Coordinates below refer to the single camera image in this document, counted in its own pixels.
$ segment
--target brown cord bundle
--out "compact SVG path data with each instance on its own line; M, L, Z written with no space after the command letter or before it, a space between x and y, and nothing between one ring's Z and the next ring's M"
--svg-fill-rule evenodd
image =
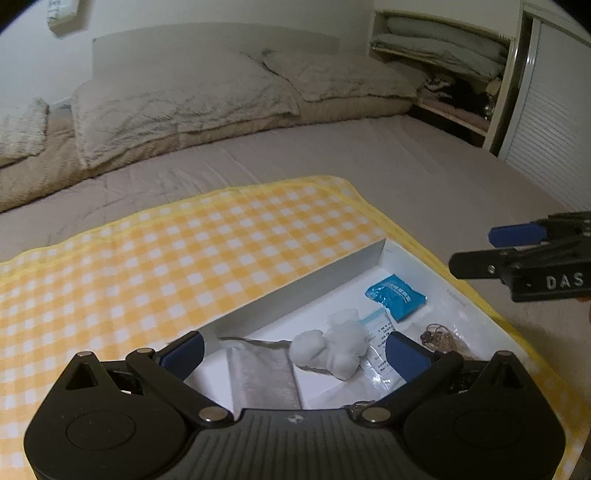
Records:
M445 325L430 323L421 334L421 343L432 351L448 353L452 350L465 360L477 360L465 342Z

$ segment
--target blue packet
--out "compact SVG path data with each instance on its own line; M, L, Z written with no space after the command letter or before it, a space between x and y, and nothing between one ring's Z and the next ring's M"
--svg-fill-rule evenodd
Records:
M427 301L425 295L414 291L396 275L372 285L365 296L386 307L392 318L400 322Z

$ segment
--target blue gripper pad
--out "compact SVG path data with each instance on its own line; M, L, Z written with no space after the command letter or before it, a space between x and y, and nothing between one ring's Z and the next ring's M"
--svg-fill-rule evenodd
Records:
M197 330L183 335L170 343L156 355L160 358L161 367L171 372L180 380L185 380L205 356L205 341Z
M386 360L406 382L422 374L433 363L433 353L400 332L386 339Z
M488 241L493 247L523 247L537 245L545 240L548 232L537 223L498 226L488 232Z

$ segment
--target yellow and white checkered tablecloth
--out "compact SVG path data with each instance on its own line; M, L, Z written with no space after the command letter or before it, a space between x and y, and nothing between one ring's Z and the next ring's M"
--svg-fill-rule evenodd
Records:
M140 346L161 348L385 236L467 295L536 360L534 379L567 433L556 478L568 478L591 424L581 398L468 284L335 177L212 192L0 264L0 478L34 478L22 437L76 352L113 360Z

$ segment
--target bed sheet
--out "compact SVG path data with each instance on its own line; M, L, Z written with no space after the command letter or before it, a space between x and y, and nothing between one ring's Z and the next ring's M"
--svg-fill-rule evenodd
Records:
M227 186L311 175L349 180L447 262L489 248L495 225L564 208L484 150L407 116L260 132L152 158L0 215L0 261L146 208ZM514 304L497 281L472 286L591 400L585 304Z

